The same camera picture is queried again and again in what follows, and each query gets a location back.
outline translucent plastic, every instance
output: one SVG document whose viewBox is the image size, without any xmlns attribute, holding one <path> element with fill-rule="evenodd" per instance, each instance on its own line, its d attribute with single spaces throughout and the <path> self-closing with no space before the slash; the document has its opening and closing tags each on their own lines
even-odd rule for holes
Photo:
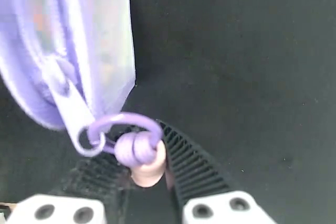
<svg viewBox="0 0 336 224">
<path fill-rule="evenodd" d="M 90 20 L 90 44 L 95 63 L 90 85 L 94 86 L 95 117 L 121 110 L 135 82 L 134 52 L 129 0 L 86 0 Z M 28 0 L 42 46 L 52 50 L 45 0 Z"/>
</svg>

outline black fabric background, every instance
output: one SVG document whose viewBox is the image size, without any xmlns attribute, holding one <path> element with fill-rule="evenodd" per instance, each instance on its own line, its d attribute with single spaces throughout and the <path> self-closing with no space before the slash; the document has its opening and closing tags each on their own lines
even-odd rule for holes
<svg viewBox="0 0 336 224">
<path fill-rule="evenodd" d="M 131 0 L 124 107 L 188 134 L 279 223 L 334 223 L 336 0 Z M 1 86 L 0 201 L 45 193 L 79 156 Z M 131 223 L 173 223 L 159 196 Z"/>
</svg>

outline skin-colored tip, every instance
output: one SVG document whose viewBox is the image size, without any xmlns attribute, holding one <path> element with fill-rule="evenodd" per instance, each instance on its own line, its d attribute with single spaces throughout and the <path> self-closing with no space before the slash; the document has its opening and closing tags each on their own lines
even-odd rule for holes
<svg viewBox="0 0 336 224">
<path fill-rule="evenodd" d="M 162 141 L 156 147 L 156 158 L 153 163 L 131 168 L 132 179 L 140 187 L 154 186 L 166 170 L 166 148 Z"/>
</svg>

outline purple bag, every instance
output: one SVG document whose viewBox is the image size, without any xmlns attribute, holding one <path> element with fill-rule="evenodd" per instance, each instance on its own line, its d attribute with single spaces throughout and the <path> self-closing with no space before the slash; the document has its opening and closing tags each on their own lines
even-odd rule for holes
<svg viewBox="0 0 336 224">
<path fill-rule="evenodd" d="M 129 0 L 0 0 L 0 72 L 21 108 L 78 141 L 95 119 L 118 113 L 134 86 Z"/>
</svg>

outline screw hole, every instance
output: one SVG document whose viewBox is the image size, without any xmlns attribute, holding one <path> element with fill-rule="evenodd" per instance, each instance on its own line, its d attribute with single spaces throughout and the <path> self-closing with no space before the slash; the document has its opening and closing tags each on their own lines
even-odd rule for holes
<svg viewBox="0 0 336 224">
<path fill-rule="evenodd" d="M 75 212 L 73 218 L 74 218 L 73 220 L 77 224 L 88 223 L 93 218 L 93 210 L 90 207 L 82 207 Z"/>
<path fill-rule="evenodd" d="M 204 204 L 198 204 L 193 208 L 193 215 L 195 218 L 207 219 L 210 218 L 214 213 L 211 208 Z"/>
<path fill-rule="evenodd" d="M 35 212 L 35 218 L 37 220 L 45 220 L 48 219 L 51 215 L 53 215 L 55 211 L 55 207 L 53 205 L 44 205 L 41 206 L 39 209 Z"/>
<path fill-rule="evenodd" d="M 250 209 L 249 204 L 246 200 L 241 198 L 234 198 L 230 201 L 230 206 L 235 211 L 246 211 Z"/>
</svg>

